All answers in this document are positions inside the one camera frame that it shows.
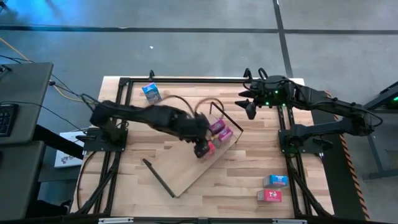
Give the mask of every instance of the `red and white box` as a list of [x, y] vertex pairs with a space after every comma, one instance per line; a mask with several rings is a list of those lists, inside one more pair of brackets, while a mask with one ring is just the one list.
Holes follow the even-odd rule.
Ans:
[[282, 202], [282, 192], [280, 190], [260, 190], [257, 192], [257, 201]]
[[209, 151], [203, 156], [204, 159], [209, 159], [212, 156], [214, 156], [214, 153], [216, 152], [216, 147], [211, 141], [208, 141], [209, 145]]

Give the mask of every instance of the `desk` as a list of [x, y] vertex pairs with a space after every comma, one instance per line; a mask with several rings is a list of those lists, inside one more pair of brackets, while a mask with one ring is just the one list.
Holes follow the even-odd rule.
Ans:
[[[45, 145], [66, 150], [66, 153], [72, 152], [77, 157], [82, 157], [83, 150], [79, 145], [37, 125], [53, 64], [22, 63], [7, 66], [12, 71], [3, 73], [0, 79], [0, 102], [25, 103], [17, 103], [19, 108], [11, 136], [0, 138], [0, 150], [3, 151], [3, 165], [0, 167], [0, 219], [24, 218], [26, 206], [33, 197], [31, 192], [38, 190], [36, 183], [44, 149], [43, 145], [41, 148], [34, 147], [32, 141], [45, 142]], [[14, 197], [12, 200], [7, 198], [10, 195]]]
[[39, 191], [36, 183], [44, 149], [40, 141], [0, 147], [0, 220], [25, 218]]
[[[119, 78], [104, 77], [100, 101], [116, 99]], [[147, 104], [141, 90], [146, 84], [134, 84], [131, 105]], [[264, 177], [270, 174], [287, 175], [285, 157], [279, 151], [277, 140], [279, 120], [276, 109], [259, 109], [255, 120], [248, 120], [245, 111], [234, 104], [234, 101], [242, 100], [238, 96], [244, 90], [242, 84], [157, 83], [157, 86], [161, 95], [182, 96], [193, 106], [204, 97], [219, 98], [224, 103], [225, 111], [244, 129], [243, 135], [235, 147], [228, 149], [180, 198], [172, 198], [142, 163], [142, 159], [156, 158], [178, 139], [154, 131], [145, 124], [130, 123], [126, 150], [122, 153], [119, 166], [112, 216], [294, 217], [289, 188], [282, 189], [282, 203], [256, 202], [256, 192], [262, 189]], [[169, 99], [167, 104], [187, 109], [177, 99]], [[209, 107], [210, 104], [206, 104], [200, 110], [208, 111]], [[294, 110], [294, 116], [296, 123], [312, 124], [309, 111]], [[98, 185], [103, 157], [104, 153], [101, 152], [94, 155], [83, 173], [80, 186], [82, 202], [90, 197]], [[311, 154], [303, 154], [302, 157], [308, 188], [324, 208], [333, 213], [321, 160]], [[106, 203], [106, 196], [105, 191], [102, 205]], [[303, 210], [300, 190], [298, 197]], [[76, 194], [72, 211], [76, 211]]]

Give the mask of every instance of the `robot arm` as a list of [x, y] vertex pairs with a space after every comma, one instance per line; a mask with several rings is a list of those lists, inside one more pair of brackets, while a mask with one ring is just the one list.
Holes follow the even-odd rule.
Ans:
[[370, 112], [356, 103], [347, 103], [337, 98], [324, 97], [319, 91], [307, 86], [294, 83], [286, 77], [276, 75], [267, 79], [248, 80], [251, 82], [248, 90], [239, 93], [239, 96], [252, 98], [253, 101], [236, 101], [235, 104], [244, 108], [249, 119], [254, 119], [256, 107], [287, 106], [296, 107], [300, 110], [321, 110], [343, 117], [341, 121], [304, 126], [295, 124], [287, 138], [289, 144], [296, 147], [303, 145], [304, 140], [312, 136], [324, 134], [348, 133], [353, 136], [367, 136], [374, 131]]
[[195, 113], [192, 117], [183, 110], [165, 105], [140, 108], [118, 105], [112, 101], [98, 103], [90, 122], [107, 134], [105, 141], [116, 142], [120, 135], [110, 118], [145, 123], [157, 131], [176, 136], [181, 141], [194, 142], [197, 158], [203, 157], [208, 152], [206, 133], [210, 124], [203, 114]]

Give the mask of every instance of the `wooden table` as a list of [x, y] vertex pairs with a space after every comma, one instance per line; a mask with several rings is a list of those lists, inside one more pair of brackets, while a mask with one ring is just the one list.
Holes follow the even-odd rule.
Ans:
[[[115, 100], [120, 77], [104, 77], [99, 100]], [[131, 104], [147, 105], [141, 87], [135, 83]], [[238, 143], [228, 149], [180, 198], [172, 198], [161, 186], [142, 159], [153, 159], [170, 149], [178, 139], [154, 131], [146, 124], [129, 124], [129, 137], [122, 154], [116, 183], [112, 216], [125, 217], [223, 217], [223, 218], [292, 218], [294, 217], [290, 189], [282, 189], [282, 203], [256, 201], [256, 192], [262, 190], [262, 179], [270, 174], [287, 175], [285, 157], [279, 150], [277, 131], [280, 129], [276, 109], [257, 109], [254, 120], [248, 120], [245, 111], [236, 106], [244, 88], [241, 84], [219, 83], [158, 83], [161, 95], [184, 97], [192, 106], [204, 97], [220, 99], [225, 111], [244, 129]], [[165, 104], [187, 110], [178, 99]], [[207, 103], [200, 111], [209, 110]], [[309, 111], [293, 110], [295, 122], [311, 125]], [[104, 153], [97, 153], [88, 163], [80, 185], [84, 203], [98, 185]], [[321, 160], [313, 154], [302, 154], [308, 188], [330, 213], [333, 213], [328, 184]], [[104, 192], [103, 207], [107, 191]], [[298, 190], [300, 208], [304, 211], [301, 190]], [[76, 194], [72, 211], [76, 210]]]

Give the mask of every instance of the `keyboard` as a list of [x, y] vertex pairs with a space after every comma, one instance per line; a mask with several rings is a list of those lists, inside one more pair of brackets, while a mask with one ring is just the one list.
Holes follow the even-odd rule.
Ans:
[[18, 112], [17, 104], [0, 105], [0, 137], [9, 137]]

